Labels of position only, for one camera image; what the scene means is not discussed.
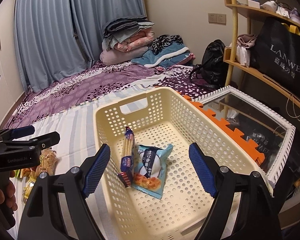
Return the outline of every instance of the plastic basket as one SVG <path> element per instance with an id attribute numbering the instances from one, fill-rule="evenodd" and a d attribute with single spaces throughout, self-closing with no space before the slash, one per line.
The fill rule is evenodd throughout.
<path id="1" fill-rule="evenodd" d="M 125 113 L 135 101 L 144 107 Z M 194 239 L 213 199 L 204 191 L 189 159 L 188 148 L 193 142 L 233 172 L 260 170 L 225 132 L 171 88 L 153 89 L 104 106 L 94 113 L 94 124 L 96 147 L 107 143 L 111 148 L 101 181 L 119 239 Z M 136 144 L 174 146 L 166 162 L 161 200 L 125 188 L 117 177 L 125 126 L 133 129 Z"/>

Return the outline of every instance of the curtain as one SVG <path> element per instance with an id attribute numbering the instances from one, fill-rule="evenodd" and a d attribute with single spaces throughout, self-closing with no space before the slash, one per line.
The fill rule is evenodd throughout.
<path id="1" fill-rule="evenodd" d="M 87 64 L 74 38 L 70 0 L 16 0 L 15 47 L 25 91 L 77 74 Z"/>
<path id="2" fill-rule="evenodd" d="M 146 15 L 143 0 L 71 0 L 80 43 L 89 66 L 102 52 L 102 26 L 118 17 Z"/>

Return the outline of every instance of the human hand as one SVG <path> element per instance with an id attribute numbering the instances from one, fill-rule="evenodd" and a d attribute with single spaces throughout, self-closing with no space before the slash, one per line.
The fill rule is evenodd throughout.
<path id="1" fill-rule="evenodd" d="M 10 177 L 13 178 L 15 176 L 15 172 L 10 172 Z M 6 204 L 9 208 L 12 208 L 13 211 L 16 211 L 18 209 L 18 205 L 16 203 L 16 197 L 14 193 L 16 192 L 16 188 L 14 187 L 11 180 L 9 180 L 9 184 L 7 186 L 7 197 L 4 197 L 4 194 L 2 190 L 0 189 L 0 204 L 6 200 Z"/>

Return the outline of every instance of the yellow bag handle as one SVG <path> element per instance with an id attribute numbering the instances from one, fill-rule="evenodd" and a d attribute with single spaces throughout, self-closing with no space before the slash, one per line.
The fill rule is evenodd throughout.
<path id="1" fill-rule="evenodd" d="M 289 27 L 289 25 L 287 25 L 286 23 L 282 23 L 282 25 L 283 25 L 284 27 L 286 27 L 286 29 L 287 29 L 289 32 L 294 33 L 294 34 L 300 36 L 300 31 L 299 31 L 299 29 L 298 29 L 297 26 L 295 26 L 295 25 L 290 25 L 290 27 Z"/>

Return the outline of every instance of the wall socket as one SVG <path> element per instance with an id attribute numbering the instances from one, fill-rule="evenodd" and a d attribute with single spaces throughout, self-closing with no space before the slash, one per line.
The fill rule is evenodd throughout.
<path id="1" fill-rule="evenodd" d="M 226 24 L 226 14 L 208 13 L 208 22 Z"/>

